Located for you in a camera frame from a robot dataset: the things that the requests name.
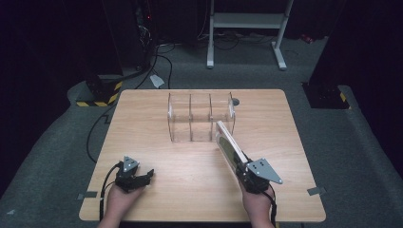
white metal frame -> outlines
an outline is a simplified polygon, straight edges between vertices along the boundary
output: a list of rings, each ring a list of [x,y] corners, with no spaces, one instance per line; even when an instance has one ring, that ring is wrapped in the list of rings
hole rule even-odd
[[[284,58],[279,46],[290,17],[294,0],[289,0],[284,13],[221,13],[214,12],[214,0],[211,0],[210,30],[207,50],[207,68],[214,67],[214,28],[245,28],[245,29],[278,29],[278,39],[272,42],[272,48],[278,60],[278,67],[286,70]]]

gray carpet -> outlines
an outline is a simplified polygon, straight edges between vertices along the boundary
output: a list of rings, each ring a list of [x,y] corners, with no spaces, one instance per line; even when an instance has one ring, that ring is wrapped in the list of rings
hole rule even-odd
[[[164,46],[161,55],[173,65],[170,88],[280,88],[285,91],[299,135],[321,196],[327,218],[321,223],[286,223],[280,227],[401,227],[403,182],[394,171],[345,85],[351,109],[312,109],[301,82],[308,82],[326,40],[308,45],[283,40],[281,49],[288,69],[278,70],[268,42],[242,40],[229,50],[215,51],[215,67],[207,69],[206,47]],[[219,48],[234,43],[216,42]],[[158,58],[155,66],[167,88],[170,64]],[[124,81],[133,89],[143,76]],[[108,107],[78,107],[75,98],[84,83],[67,94],[71,107],[33,146],[0,201],[0,227],[96,227],[81,221],[82,201],[95,164],[86,154],[91,127]],[[156,89],[146,79],[139,89]],[[105,118],[90,135],[89,150],[96,159],[108,129]],[[129,224],[132,227],[235,227],[235,224]]]

wooden tabletop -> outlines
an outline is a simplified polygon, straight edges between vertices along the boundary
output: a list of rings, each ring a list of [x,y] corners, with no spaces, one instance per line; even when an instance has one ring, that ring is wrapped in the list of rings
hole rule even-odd
[[[232,93],[233,137],[252,160],[265,158],[283,179],[272,183],[277,221],[326,218],[297,128],[279,89],[156,89],[122,92],[87,191],[80,218],[99,219],[99,197],[110,168],[124,155],[138,161],[137,175],[155,170],[151,184],[128,212],[137,221],[248,221],[235,175],[215,142],[171,142],[167,123],[169,93]],[[112,173],[108,182],[115,179]]]

hand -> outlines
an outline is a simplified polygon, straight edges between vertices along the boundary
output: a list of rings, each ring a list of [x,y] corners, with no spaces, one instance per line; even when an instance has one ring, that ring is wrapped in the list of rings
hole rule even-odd
[[[109,190],[106,201],[106,212],[98,227],[119,227],[122,218],[142,194],[144,187],[131,192],[125,192],[115,184]]]
[[[274,228],[270,221],[271,201],[263,194],[253,194],[246,191],[243,184],[239,181],[242,191],[242,202],[248,217],[251,220],[253,228]],[[274,191],[271,186],[265,191],[270,197],[274,197]]]

clear acrylic box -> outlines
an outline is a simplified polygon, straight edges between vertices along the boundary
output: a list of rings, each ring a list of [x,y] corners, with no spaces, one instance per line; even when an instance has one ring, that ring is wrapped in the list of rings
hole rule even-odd
[[[172,142],[214,142],[217,121],[222,121],[232,134],[235,110],[231,93],[169,94],[168,126]]]

